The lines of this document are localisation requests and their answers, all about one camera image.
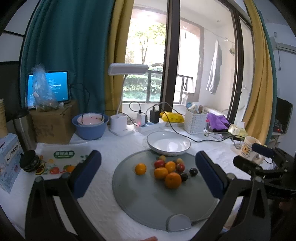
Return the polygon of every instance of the red fruit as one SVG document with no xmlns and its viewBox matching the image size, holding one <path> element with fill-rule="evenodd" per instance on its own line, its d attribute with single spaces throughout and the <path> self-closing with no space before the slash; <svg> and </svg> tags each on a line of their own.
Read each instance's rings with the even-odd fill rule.
<svg viewBox="0 0 296 241">
<path fill-rule="evenodd" d="M 49 170 L 50 174 L 59 174 L 59 168 L 53 167 Z"/>
<path fill-rule="evenodd" d="M 164 162 L 163 160 L 157 160 L 157 161 L 154 163 L 154 167 L 155 167 L 155 168 L 165 167 L 165 162 Z"/>
<path fill-rule="evenodd" d="M 184 172 L 184 170 L 185 170 L 185 165 L 183 164 L 183 163 L 179 163 L 179 164 L 177 164 L 177 166 L 176 166 L 176 171 L 177 172 Z"/>
</svg>

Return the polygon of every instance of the teal curtain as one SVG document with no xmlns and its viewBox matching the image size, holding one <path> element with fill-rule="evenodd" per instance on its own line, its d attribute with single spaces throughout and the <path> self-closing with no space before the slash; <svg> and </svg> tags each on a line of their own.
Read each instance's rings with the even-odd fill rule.
<svg viewBox="0 0 296 241">
<path fill-rule="evenodd" d="M 69 83 L 90 92 L 88 111 L 104 110 L 104 65 L 114 0 L 41 0 L 26 35 L 21 58 L 20 94 L 25 105 L 27 75 L 36 64 L 46 71 L 67 70 Z M 71 89 L 80 112 L 88 94 Z"/>
<path fill-rule="evenodd" d="M 257 9 L 257 11 L 260 16 L 260 20 L 262 22 L 263 30 L 264 30 L 267 45 L 268 45 L 268 51 L 269 51 L 269 55 L 270 55 L 270 62 L 271 62 L 271 69 L 272 69 L 272 79 L 273 79 L 272 112 L 271 112 L 269 130 L 268 130 L 267 138 L 265 141 L 265 144 L 267 145 L 269 143 L 270 138 L 271 138 L 271 135 L 272 135 L 272 132 L 274 129 L 274 122 L 276 119 L 276 98 L 277 98 L 276 64 L 274 61 L 274 51 L 272 49 L 272 44 L 270 42 L 269 34 L 268 34 L 268 31 L 267 31 L 265 23 L 264 23 L 264 18 L 262 16 L 261 11 L 259 11 L 258 9 Z"/>
</svg>

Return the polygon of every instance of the stack of paper cups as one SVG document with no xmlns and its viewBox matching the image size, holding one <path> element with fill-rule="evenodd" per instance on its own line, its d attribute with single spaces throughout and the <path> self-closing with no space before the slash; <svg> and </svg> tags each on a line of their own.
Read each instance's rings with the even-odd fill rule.
<svg viewBox="0 0 296 241">
<path fill-rule="evenodd" d="M 7 134 L 4 100 L 0 99 L 0 138 L 6 137 Z"/>
</svg>

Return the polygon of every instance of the white bowl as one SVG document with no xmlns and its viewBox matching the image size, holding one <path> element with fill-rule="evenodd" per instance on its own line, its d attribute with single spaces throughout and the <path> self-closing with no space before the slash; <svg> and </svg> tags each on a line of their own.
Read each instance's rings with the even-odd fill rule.
<svg viewBox="0 0 296 241">
<path fill-rule="evenodd" d="M 85 113 L 78 117 L 77 122 L 81 126 L 99 126 L 104 123 L 105 119 L 101 120 L 102 115 L 98 113 Z"/>
<path fill-rule="evenodd" d="M 175 132 L 157 131 L 147 136 L 149 147 L 165 156 L 177 156 L 184 154 L 190 148 L 188 138 Z"/>
</svg>

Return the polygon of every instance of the blue screen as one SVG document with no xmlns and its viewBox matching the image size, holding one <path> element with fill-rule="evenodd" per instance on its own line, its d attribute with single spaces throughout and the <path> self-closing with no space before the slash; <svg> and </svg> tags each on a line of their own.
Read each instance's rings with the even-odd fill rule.
<svg viewBox="0 0 296 241">
<path fill-rule="evenodd" d="M 57 101 L 69 100 L 68 95 L 68 83 L 67 83 L 67 72 L 49 72 L 46 73 L 46 79 L 52 92 L 55 94 Z M 27 106 L 34 105 L 33 96 L 33 75 L 29 75 L 28 79 L 28 91 L 27 91 Z"/>
</svg>

